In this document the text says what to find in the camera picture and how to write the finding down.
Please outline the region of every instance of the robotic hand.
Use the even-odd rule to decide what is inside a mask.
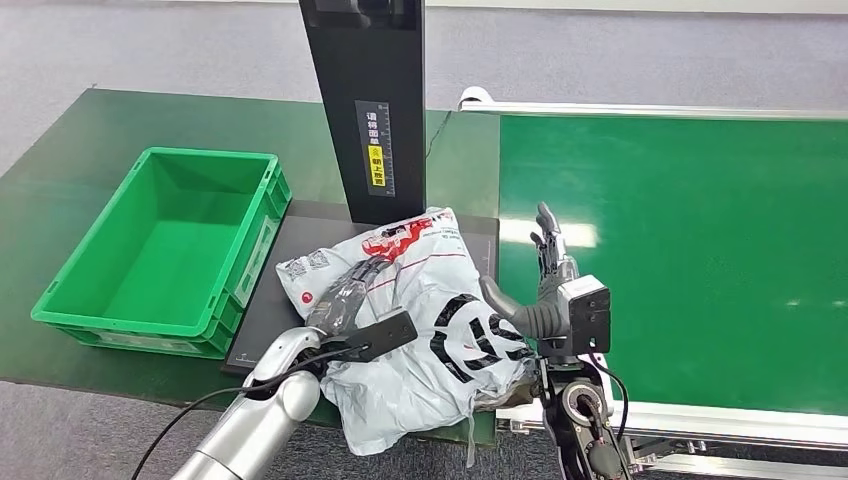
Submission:
[[[263,478],[274,456],[318,404],[326,361],[369,362],[415,340],[418,333],[402,309],[351,331],[368,287],[389,264],[383,257],[357,263],[321,297],[307,326],[277,337],[245,379],[241,393],[173,479]]]
[[[623,429],[616,438],[610,428],[610,372],[599,355],[610,348],[609,289],[579,275],[553,213],[544,203],[538,211],[543,235],[531,234],[539,256],[537,303],[519,305],[489,277],[480,279],[483,297],[524,336],[538,340],[545,426],[563,478],[629,479],[618,444]]]

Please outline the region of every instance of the green table surface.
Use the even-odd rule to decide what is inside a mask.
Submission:
[[[428,112],[430,135],[444,117]],[[497,216],[498,131],[496,117],[452,116],[428,159],[432,205]],[[240,383],[220,373],[219,361],[85,347],[30,319],[36,300],[150,146],[275,153],[295,198],[344,203],[320,104],[86,91],[0,178],[0,379],[177,405]],[[328,402],[311,420],[339,425]],[[475,440],[494,443],[494,414],[475,420]],[[465,441],[468,426],[426,436]]]
[[[547,201],[631,400],[848,415],[848,123],[507,116],[500,174],[502,287]]]

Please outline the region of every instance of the plastic package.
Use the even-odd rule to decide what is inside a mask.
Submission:
[[[363,233],[333,248],[277,265],[297,311],[311,323],[328,289],[357,262],[390,261],[374,277],[355,322],[373,324],[396,306],[418,339],[370,363],[332,362],[321,382],[339,407],[350,450],[370,455],[408,432],[470,418],[475,404],[497,405],[532,369],[521,335],[485,302],[478,273],[449,208]],[[336,328],[334,314],[320,322]]]

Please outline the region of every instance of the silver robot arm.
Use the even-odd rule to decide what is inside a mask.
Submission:
[[[274,456],[321,397],[320,381],[311,371],[296,371],[275,386],[304,350],[319,355],[299,365],[319,357],[369,362],[417,338],[402,308],[380,315],[373,325],[356,328],[354,320],[368,287],[390,263],[380,256],[356,263],[322,295],[306,319],[307,326],[277,337],[242,385],[251,391],[236,397],[173,480],[263,478]]]
[[[284,332],[243,386],[261,385],[286,371],[304,349],[320,344],[318,331],[310,327]],[[276,388],[239,394],[173,480],[261,479],[320,396],[318,379],[306,371],[292,374]]]

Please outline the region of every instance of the black cable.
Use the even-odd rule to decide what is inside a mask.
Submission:
[[[601,420],[601,412],[595,407],[592,403],[592,400],[587,395],[580,395],[577,397],[577,402],[582,403],[589,412],[592,414],[592,419],[589,420],[589,424],[593,430],[593,434],[595,440],[601,440],[603,435],[601,434],[601,428],[603,427],[603,422]]]
[[[448,113],[445,114],[444,120],[439,125],[439,128],[436,129],[436,133],[433,135],[433,138],[430,139],[430,143],[427,144],[427,152],[424,154],[424,160],[427,160],[427,157],[430,156],[430,151],[433,149],[433,143],[436,142],[436,139],[439,138],[439,135],[444,130],[445,125],[448,124],[448,120],[450,120],[451,115],[453,114],[453,110],[448,110]]]
[[[221,389],[221,390],[216,390],[212,393],[207,393],[206,395],[204,395],[204,396],[198,398],[197,400],[191,402],[187,407],[183,408],[180,411],[180,413],[178,413],[177,416],[174,417],[174,419],[171,420],[168,423],[168,425],[165,426],[164,429],[162,429],[162,431],[159,433],[159,435],[156,436],[156,439],[153,440],[153,443],[151,443],[150,446],[147,447],[147,451],[144,452],[144,455],[141,457],[141,460],[139,460],[138,466],[135,468],[135,472],[133,472],[133,475],[132,475],[132,477],[130,477],[130,480],[137,480],[138,479],[139,474],[141,474],[141,469],[144,468],[145,462],[147,462],[147,459],[150,458],[150,455],[153,453],[153,450],[156,449],[156,446],[159,445],[159,442],[162,441],[163,438],[165,438],[165,435],[168,433],[168,431],[171,430],[171,428],[173,428],[173,426],[176,425],[177,422],[179,422],[190,411],[199,407],[200,404],[202,404],[203,402],[206,402],[207,400],[209,400],[213,397],[217,397],[218,395],[225,395],[227,393],[250,393],[250,392],[260,392],[260,391],[263,391],[263,390],[270,390],[274,387],[277,387],[281,383],[283,383],[283,381],[286,378],[290,377],[292,374],[301,371],[303,369],[303,367],[305,367],[307,365],[319,362],[321,360],[326,360],[328,358],[337,357],[337,356],[339,356],[343,353],[347,353],[347,352],[350,352],[351,350],[356,350],[356,349],[359,349],[359,348],[362,348],[362,347],[350,347],[350,348],[345,348],[344,350],[337,350],[337,351],[334,351],[334,352],[322,353],[320,355],[316,355],[312,358],[304,360],[303,362],[301,362],[297,365],[290,367],[288,370],[286,370],[285,372],[283,372],[279,375],[271,377],[267,382],[263,383],[262,385],[259,385],[259,386],[256,386],[256,387],[224,388],[224,389]]]
[[[621,425],[618,426],[618,435],[616,435],[616,440],[621,441],[622,437],[624,437],[624,425],[627,423],[627,411],[630,407],[630,397],[627,395],[627,388],[624,387],[624,382],[621,381],[616,374],[612,373],[607,367],[604,367],[598,360],[595,358],[597,352],[595,352],[594,348],[589,349],[589,359],[592,360],[592,364],[595,365],[595,368],[606,373],[612,378],[616,385],[618,385],[619,390],[621,390],[621,399],[624,403],[624,408],[621,410]]]

